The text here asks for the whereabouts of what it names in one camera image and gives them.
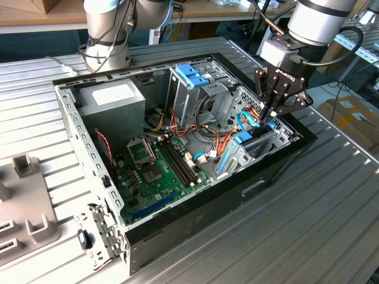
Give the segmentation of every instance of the white label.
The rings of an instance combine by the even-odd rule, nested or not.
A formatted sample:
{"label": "white label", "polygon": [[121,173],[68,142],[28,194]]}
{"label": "white label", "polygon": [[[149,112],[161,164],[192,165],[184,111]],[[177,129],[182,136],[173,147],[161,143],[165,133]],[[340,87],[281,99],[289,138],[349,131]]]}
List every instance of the white label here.
{"label": "white label", "polygon": [[354,106],[348,101],[339,102],[344,108],[353,108]]}
{"label": "white label", "polygon": [[98,105],[109,104],[110,102],[117,102],[122,99],[132,98],[135,96],[130,87],[126,84],[110,87],[107,89],[95,90],[92,93]]}
{"label": "white label", "polygon": [[211,152],[209,152],[209,156],[212,158],[216,158],[216,156],[217,156],[216,151],[212,150]]}
{"label": "white label", "polygon": [[352,114],[357,120],[364,120],[365,119],[365,117],[364,117],[364,115],[363,114],[361,114],[361,113],[359,113],[359,112],[357,112],[357,113],[355,113],[355,114]]}

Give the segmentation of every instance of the blue pcie slot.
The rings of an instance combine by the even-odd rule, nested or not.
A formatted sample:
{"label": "blue pcie slot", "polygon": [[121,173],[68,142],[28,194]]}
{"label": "blue pcie slot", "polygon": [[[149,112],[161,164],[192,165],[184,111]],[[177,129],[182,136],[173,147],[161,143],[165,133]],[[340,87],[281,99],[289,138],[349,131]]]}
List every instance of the blue pcie slot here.
{"label": "blue pcie slot", "polygon": [[161,199],[160,201],[157,201],[156,203],[154,203],[153,205],[150,205],[149,207],[146,207],[140,211],[138,211],[137,213],[134,213],[132,215],[133,219],[136,219],[136,218],[140,218],[142,216],[145,216],[151,212],[153,212],[154,210],[158,209],[159,207],[161,206],[164,206],[166,205],[167,203],[170,203],[170,201],[173,199],[173,197],[175,196],[176,192],[173,192],[172,194],[170,194],[169,196]]}

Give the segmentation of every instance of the green circuit board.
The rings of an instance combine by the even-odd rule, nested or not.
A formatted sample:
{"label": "green circuit board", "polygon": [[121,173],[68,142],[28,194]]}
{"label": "green circuit board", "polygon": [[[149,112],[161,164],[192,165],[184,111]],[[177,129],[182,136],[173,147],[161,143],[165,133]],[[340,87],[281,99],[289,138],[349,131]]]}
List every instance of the green circuit board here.
{"label": "green circuit board", "polygon": [[[152,142],[152,150],[156,157],[155,164],[144,164],[141,169],[136,169],[128,151],[122,153],[123,166],[117,167],[115,183],[125,203],[121,210],[121,216],[126,224],[132,224],[139,219],[171,204],[188,194],[205,188],[209,183],[208,176],[199,168],[190,169],[197,182],[185,185],[163,153],[159,150],[158,142]],[[172,137],[169,140],[180,157],[184,160],[187,152],[180,139]]]}

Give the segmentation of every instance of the slotted metal surface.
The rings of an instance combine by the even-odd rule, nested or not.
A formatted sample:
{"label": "slotted metal surface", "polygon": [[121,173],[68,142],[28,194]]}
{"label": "slotted metal surface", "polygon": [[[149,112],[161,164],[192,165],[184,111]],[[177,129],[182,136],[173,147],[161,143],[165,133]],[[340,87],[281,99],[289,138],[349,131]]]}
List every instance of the slotted metal surface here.
{"label": "slotted metal surface", "polygon": [[[375,43],[379,43],[379,29],[378,27],[369,29],[358,22],[347,20],[344,27],[358,27],[364,33],[364,38],[361,47],[355,53],[368,63],[375,63],[379,67],[379,51],[374,48]],[[344,31],[342,34],[336,36],[335,41],[343,45],[349,50],[352,50],[358,41],[358,35],[353,31]]]}
{"label": "slotted metal surface", "polygon": [[[136,64],[221,52],[252,77],[252,59],[211,38],[133,49]],[[60,58],[86,73],[76,56]],[[116,261],[98,273],[72,215],[91,201],[54,98],[48,59],[0,65],[0,164],[40,159],[61,238],[0,267],[2,283],[365,283],[379,265],[378,163],[309,108],[295,116],[319,139],[273,187],[127,280]]]}

